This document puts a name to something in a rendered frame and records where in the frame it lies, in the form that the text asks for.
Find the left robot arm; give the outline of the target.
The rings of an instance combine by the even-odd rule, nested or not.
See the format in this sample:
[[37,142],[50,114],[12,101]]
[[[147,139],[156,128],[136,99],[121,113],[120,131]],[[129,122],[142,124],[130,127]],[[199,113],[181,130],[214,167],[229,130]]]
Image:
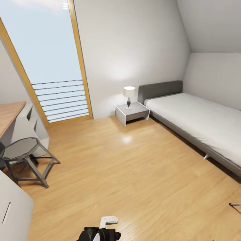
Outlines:
[[99,227],[85,227],[77,241],[118,241],[121,233],[115,229],[107,229],[109,224],[118,224],[116,216],[102,217]]

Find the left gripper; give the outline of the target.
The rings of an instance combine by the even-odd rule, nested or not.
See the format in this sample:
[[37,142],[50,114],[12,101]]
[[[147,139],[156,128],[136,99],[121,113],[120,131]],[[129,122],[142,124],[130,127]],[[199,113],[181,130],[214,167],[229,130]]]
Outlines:
[[115,232],[115,229],[102,228],[104,234],[104,241],[118,241],[121,237],[121,233]]

